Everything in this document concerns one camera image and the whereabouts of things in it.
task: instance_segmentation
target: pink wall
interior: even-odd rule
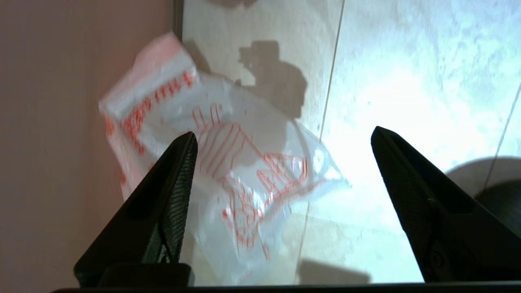
[[[122,204],[97,103],[170,30],[171,1],[0,2],[0,291],[77,286]]]

